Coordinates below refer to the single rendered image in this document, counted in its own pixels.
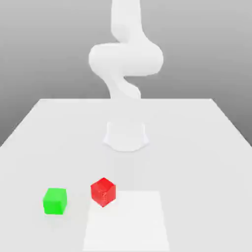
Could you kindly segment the small red cube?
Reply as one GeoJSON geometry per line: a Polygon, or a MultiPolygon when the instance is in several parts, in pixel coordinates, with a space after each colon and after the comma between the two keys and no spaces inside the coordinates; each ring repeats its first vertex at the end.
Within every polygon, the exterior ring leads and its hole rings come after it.
{"type": "Polygon", "coordinates": [[[106,178],[91,184],[91,198],[101,207],[116,199],[116,185],[106,178]]]}

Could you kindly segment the small green cube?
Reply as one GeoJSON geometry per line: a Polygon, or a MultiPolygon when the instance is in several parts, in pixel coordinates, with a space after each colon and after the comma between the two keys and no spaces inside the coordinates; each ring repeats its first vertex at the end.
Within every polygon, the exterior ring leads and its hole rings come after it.
{"type": "Polygon", "coordinates": [[[67,206],[67,192],[64,188],[48,188],[43,197],[44,213],[63,215],[67,206]]]}

